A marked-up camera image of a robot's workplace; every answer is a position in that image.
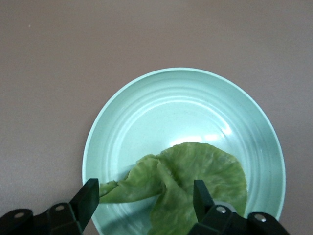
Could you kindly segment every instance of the metal screw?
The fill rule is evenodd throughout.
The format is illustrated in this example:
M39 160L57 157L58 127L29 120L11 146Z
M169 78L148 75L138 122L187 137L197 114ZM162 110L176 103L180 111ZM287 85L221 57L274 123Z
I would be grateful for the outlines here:
M261 215L261 214L255 214L254 218L256 218L260 222L265 222L266 221L266 218L263 215Z
M19 213L15 214L14 218L16 218L16 219L21 218L24 216L24 214L25 214L24 212L19 212Z
M64 206L63 205L59 205L55 208L56 211L61 211L64 209Z
M225 213L226 213L226 209L225 209L224 207L221 207L221 206L216 207L216 210L217 210L219 213L222 213L222 214L225 214Z

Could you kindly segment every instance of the lettuce leaf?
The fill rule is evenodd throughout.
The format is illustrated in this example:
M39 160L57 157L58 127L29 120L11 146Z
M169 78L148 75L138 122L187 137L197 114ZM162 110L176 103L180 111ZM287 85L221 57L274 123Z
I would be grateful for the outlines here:
M187 234L197 222L196 179L205 182L214 200L228 202L244 215L247 189L242 166L234 156L207 143L186 142L143 157L123 180L100 185L100 202L133 202L160 194L150 213L148 234Z

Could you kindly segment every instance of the light green plate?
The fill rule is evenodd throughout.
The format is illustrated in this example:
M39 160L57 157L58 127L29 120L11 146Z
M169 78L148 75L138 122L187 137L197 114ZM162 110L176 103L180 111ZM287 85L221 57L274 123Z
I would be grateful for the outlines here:
M157 70L120 89L89 133L83 183L119 180L144 155L187 141L207 142L237 157L248 183L246 215L259 211L279 218L285 165L270 121L238 86L198 69ZM146 234L154 201L100 204L92 219L100 234Z

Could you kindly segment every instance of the round plate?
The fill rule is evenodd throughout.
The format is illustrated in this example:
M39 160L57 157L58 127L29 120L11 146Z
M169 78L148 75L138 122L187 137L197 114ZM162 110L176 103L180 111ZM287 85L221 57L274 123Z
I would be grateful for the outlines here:
M259 211L279 218L285 166L270 121L238 86L198 69L157 70L120 89L89 133L83 183L119 180L146 154L187 141L206 142L237 157L248 184L246 216ZM92 219L100 234L147 234L154 201L100 204Z

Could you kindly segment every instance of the table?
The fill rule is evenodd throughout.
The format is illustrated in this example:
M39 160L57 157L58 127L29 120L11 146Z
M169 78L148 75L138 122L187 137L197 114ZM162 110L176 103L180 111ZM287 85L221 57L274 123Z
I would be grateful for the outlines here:
M280 140L280 218L313 230L313 2L310 0L17 1L0 5L0 216L41 213L82 186L100 109L158 69L221 75L261 106ZM97 234L92 222L86 235Z

